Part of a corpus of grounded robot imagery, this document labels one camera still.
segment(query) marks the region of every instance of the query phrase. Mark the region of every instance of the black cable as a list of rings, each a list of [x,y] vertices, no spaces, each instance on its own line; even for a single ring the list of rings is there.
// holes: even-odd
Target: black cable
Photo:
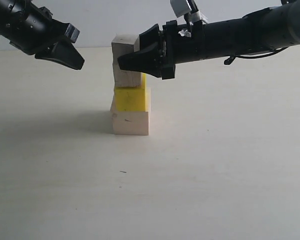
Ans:
[[[279,50],[275,50],[274,52],[271,52],[271,53],[268,53],[265,55],[260,55],[260,56],[236,56],[236,58],[239,58],[239,59],[262,59],[262,58],[270,57],[270,56],[276,55],[278,53],[281,53],[282,51],[286,50],[287,48],[288,47],[284,47]]]

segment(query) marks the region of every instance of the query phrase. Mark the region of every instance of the table surface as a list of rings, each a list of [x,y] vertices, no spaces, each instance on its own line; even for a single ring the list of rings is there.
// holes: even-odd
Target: table surface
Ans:
[[[0,51],[0,240],[300,240],[300,46],[148,76],[112,134],[110,48],[82,71]]]

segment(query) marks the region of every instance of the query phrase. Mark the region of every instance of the background wall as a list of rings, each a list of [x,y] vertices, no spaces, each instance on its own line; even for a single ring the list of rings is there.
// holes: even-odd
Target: background wall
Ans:
[[[170,0],[33,0],[45,6],[53,17],[75,25],[81,34],[77,47],[108,47],[116,34],[139,34],[154,24],[160,26],[176,18]],[[266,7],[281,5],[280,0],[196,0],[210,22],[240,18]],[[0,40],[0,50],[13,49]]]

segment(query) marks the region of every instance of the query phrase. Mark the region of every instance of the yellow block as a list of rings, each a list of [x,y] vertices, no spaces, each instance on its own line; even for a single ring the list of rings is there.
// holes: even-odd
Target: yellow block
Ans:
[[[116,110],[119,112],[145,112],[147,103],[147,78],[142,74],[142,84],[137,87],[115,87]]]

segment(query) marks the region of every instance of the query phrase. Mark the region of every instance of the light wood block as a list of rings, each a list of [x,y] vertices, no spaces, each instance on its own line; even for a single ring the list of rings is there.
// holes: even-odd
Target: light wood block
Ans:
[[[112,43],[113,54],[113,77],[115,87],[138,87],[142,84],[140,72],[121,70],[118,58],[125,54],[134,53],[140,50],[139,35],[121,34],[117,35]]]
[[[113,132],[116,135],[148,136],[151,121],[151,90],[146,93],[146,111],[118,111],[113,96],[111,113]]]
[[[147,110],[147,79],[142,74],[142,84],[137,87],[115,87],[116,109],[121,112],[144,112]]]

